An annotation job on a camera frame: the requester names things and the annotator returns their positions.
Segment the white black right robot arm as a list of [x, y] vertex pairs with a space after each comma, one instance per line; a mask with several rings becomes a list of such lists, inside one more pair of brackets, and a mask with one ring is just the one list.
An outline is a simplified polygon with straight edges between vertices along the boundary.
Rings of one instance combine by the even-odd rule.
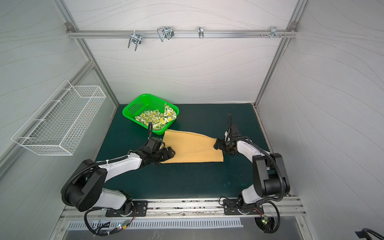
[[263, 204], [280, 202], [290, 191], [282, 156], [264, 150], [250, 138], [243, 136], [238, 126], [233, 124], [231, 115], [228, 115], [225, 138], [217, 139], [214, 149], [230, 156], [243, 155], [252, 163], [253, 183], [243, 189], [235, 201], [241, 214], [248, 214]]

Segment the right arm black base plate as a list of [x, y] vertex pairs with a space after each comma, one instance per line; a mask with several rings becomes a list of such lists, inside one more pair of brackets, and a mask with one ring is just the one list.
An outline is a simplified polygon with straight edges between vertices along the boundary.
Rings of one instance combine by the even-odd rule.
[[224, 209], [224, 214], [232, 215], [264, 215], [264, 209], [261, 205], [246, 204], [238, 199], [220, 198], [219, 204]]

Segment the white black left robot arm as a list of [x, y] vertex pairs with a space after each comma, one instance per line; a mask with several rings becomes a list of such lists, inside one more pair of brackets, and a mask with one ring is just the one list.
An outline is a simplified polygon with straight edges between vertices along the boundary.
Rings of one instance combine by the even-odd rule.
[[98, 162], [91, 159], [82, 161], [62, 187], [63, 203], [75, 207], [79, 212], [112, 209], [120, 215], [129, 215], [134, 208], [132, 197], [123, 191], [105, 188], [105, 183], [126, 172], [152, 164], [159, 165], [172, 159], [176, 154], [163, 140], [152, 136], [152, 123], [149, 123], [148, 128], [147, 142], [139, 149], [114, 159]]

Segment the yellow tan skirt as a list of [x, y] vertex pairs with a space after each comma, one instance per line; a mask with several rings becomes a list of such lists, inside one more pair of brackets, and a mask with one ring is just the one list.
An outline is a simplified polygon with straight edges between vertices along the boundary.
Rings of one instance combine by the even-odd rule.
[[224, 155], [216, 150], [216, 139], [192, 132], [165, 131], [163, 141], [175, 151], [173, 158], [163, 164], [221, 163]]

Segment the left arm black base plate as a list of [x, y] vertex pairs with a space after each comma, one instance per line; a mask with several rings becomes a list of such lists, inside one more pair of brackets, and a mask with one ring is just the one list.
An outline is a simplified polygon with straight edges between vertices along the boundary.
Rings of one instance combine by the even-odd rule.
[[106, 217], [145, 217], [148, 209], [148, 201], [128, 201], [120, 209], [107, 209]]

